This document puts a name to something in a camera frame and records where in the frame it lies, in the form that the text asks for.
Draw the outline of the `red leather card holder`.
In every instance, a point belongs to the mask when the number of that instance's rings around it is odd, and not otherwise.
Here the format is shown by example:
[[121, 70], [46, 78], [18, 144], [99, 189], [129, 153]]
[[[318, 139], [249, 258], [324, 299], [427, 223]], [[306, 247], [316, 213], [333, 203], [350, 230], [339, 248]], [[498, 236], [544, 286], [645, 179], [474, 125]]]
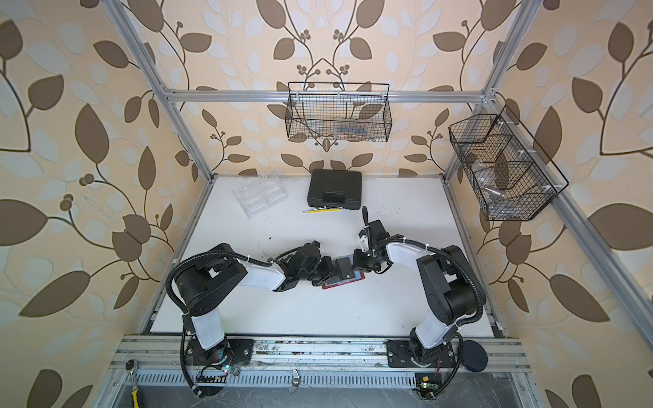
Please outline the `red leather card holder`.
[[341, 272], [339, 275], [335, 275], [326, 280], [321, 288], [327, 290], [330, 288], [341, 287], [354, 282], [359, 282], [364, 280], [365, 275], [357, 270]]

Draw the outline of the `grey credit card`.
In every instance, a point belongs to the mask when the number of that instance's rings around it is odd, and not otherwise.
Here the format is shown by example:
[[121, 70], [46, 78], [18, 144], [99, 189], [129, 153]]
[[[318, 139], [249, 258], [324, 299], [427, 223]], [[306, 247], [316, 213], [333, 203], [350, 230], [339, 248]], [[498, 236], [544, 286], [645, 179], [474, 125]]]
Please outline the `grey credit card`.
[[351, 280], [356, 277], [351, 257], [336, 258], [334, 263], [338, 269], [338, 278], [341, 281]]

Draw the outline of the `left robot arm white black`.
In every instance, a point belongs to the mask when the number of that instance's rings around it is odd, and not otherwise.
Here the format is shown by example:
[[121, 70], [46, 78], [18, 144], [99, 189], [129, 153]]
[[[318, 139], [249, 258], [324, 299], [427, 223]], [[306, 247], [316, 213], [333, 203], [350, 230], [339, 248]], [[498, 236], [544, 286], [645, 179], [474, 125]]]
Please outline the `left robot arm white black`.
[[176, 265], [166, 278], [165, 289], [182, 313], [183, 333], [194, 336], [201, 350], [214, 352], [227, 348], [219, 306], [237, 287], [285, 292], [299, 282], [320, 287], [340, 275], [337, 261], [323, 256], [317, 241], [268, 261], [236, 253], [222, 243]]

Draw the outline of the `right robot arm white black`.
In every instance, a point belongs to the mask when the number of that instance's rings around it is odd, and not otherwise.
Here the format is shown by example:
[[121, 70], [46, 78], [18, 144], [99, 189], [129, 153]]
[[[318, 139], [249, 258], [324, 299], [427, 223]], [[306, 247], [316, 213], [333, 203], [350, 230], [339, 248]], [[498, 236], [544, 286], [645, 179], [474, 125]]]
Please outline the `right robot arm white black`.
[[411, 330], [415, 360], [441, 349], [459, 328], [476, 323], [484, 314], [486, 293], [464, 252], [458, 246], [433, 248], [404, 236], [370, 238], [359, 234], [362, 246], [354, 252], [354, 268], [378, 275], [394, 265], [418, 272], [430, 312]]

